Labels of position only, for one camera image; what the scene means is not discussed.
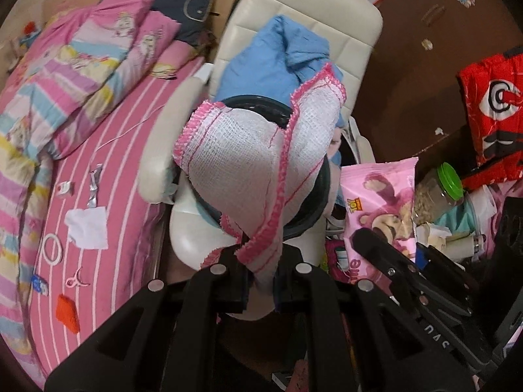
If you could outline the black trash bin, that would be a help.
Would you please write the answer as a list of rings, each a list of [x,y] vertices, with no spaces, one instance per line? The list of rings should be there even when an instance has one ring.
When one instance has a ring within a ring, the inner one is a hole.
[[[253,111],[263,116],[269,122],[281,128],[286,128],[290,120],[292,109],[277,100],[266,96],[242,95],[228,97],[224,104],[231,108]],[[331,174],[327,157],[324,157],[321,168],[315,178],[315,184],[307,197],[300,205],[299,211],[284,227],[285,241],[301,236],[313,227],[320,219],[328,202]],[[200,214],[215,226],[219,226],[222,214],[208,204],[191,186],[196,198],[197,209]]]

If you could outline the green lid glass jar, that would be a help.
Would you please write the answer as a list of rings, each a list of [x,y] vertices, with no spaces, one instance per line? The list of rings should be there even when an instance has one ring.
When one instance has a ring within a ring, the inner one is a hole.
[[[419,226],[437,221],[460,205],[464,188],[456,170],[447,162],[432,169],[415,189],[413,221]]]

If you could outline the colourful striped cartoon quilt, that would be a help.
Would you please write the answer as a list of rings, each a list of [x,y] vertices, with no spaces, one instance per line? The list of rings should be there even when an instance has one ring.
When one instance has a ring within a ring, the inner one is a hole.
[[[101,0],[51,21],[1,94],[1,336],[37,385],[28,300],[57,159],[82,144],[180,30],[153,0]]]

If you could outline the white leather office chair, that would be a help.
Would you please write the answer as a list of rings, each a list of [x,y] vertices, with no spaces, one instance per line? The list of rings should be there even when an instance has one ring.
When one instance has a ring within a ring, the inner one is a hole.
[[[346,90],[334,141],[346,139],[358,163],[374,159],[352,111],[383,19],[369,0],[240,0],[220,41],[210,75],[196,73],[172,94],[155,121],[140,161],[138,189],[150,203],[172,197],[169,237],[174,253],[200,269],[214,250],[233,245],[219,209],[196,191],[174,161],[183,128],[204,98],[237,107],[243,96],[271,99],[271,126],[285,126],[291,96],[331,64]]]

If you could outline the pink snack wrapper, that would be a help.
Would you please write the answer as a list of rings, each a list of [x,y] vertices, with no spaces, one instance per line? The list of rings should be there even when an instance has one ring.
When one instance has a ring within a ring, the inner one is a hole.
[[[367,228],[409,259],[416,253],[413,206],[416,157],[396,162],[362,163],[341,168],[346,207],[343,240],[351,283],[370,280],[389,293],[390,280],[352,245],[352,235]]]

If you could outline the white pink-edged gauze cloth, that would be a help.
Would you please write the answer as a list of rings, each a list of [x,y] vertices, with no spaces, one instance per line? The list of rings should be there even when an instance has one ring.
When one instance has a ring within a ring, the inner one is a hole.
[[[236,256],[260,287],[272,283],[283,229],[314,187],[345,100],[345,87],[327,63],[292,93],[286,126],[206,100],[175,142],[174,161],[223,215],[223,230],[247,236]]]

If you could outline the pink yellow pillow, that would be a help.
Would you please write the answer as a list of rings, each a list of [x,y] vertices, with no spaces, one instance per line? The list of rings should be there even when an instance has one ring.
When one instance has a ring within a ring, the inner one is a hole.
[[[176,78],[177,72],[198,56],[196,48],[189,43],[174,40],[165,48],[150,71],[150,75],[163,80]]]

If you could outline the red printed bag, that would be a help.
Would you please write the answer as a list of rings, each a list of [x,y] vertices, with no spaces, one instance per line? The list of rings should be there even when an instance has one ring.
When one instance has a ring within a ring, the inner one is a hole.
[[[473,63],[457,74],[477,168],[464,187],[522,178],[522,47]]]

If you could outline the orange foam fruit net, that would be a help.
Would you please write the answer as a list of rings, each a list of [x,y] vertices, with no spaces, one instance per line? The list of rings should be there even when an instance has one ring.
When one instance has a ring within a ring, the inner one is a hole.
[[[77,335],[80,332],[76,303],[68,296],[63,294],[58,296],[55,317],[72,334]]]

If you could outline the white paper tissue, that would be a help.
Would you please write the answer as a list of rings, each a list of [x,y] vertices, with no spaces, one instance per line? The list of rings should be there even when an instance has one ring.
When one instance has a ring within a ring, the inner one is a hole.
[[[77,248],[84,250],[107,250],[107,213],[105,206],[72,209],[65,215],[67,236]]]

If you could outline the blue jacket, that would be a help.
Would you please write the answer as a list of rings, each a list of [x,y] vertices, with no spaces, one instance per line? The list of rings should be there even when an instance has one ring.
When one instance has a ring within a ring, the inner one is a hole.
[[[285,15],[277,15],[225,67],[213,100],[266,96],[291,108],[292,93],[326,65],[338,81],[343,80],[343,73],[331,62],[325,38]]]

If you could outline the small pink white carton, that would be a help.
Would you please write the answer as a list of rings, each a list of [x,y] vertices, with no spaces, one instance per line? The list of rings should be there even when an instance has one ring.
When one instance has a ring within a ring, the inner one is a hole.
[[[59,197],[72,196],[75,184],[72,181],[61,181],[56,185],[56,195]]]

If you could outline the pink striped bed mattress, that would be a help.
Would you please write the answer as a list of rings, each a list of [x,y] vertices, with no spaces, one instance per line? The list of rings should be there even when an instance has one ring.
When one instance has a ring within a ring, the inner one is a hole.
[[[72,181],[72,196],[51,196],[42,234],[48,257],[62,252],[61,261],[51,266],[39,257],[37,275],[47,281],[47,296],[33,292],[30,298],[30,327],[42,371],[51,371],[127,302],[146,282],[152,266],[153,232],[164,204],[150,204],[137,189],[137,175],[143,147],[154,121],[170,96],[185,78],[203,64],[198,57],[188,62],[174,80],[147,76],[72,154],[54,167],[57,183]],[[83,209],[89,198],[90,171],[103,165],[97,202],[106,207],[107,250],[83,250],[70,242],[65,215]],[[67,288],[65,281],[81,267],[81,279],[88,287]],[[55,317],[60,294],[76,303],[80,332],[72,334]]]

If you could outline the red plush toy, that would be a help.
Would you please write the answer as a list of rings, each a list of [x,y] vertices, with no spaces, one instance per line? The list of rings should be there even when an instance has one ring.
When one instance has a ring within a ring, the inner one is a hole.
[[[34,21],[30,21],[24,26],[22,36],[19,39],[20,46],[30,48],[35,39],[41,34],[42,29]]]

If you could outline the blue candy wrapper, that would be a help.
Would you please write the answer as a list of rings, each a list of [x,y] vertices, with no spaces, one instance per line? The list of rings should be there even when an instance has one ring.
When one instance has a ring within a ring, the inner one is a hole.
[[[35,293],[43,296],[47,296],[49,294],[49,285],[47,281],[45,281],[45,279],[41,276],[33,274],[31,277],[31,285]]]

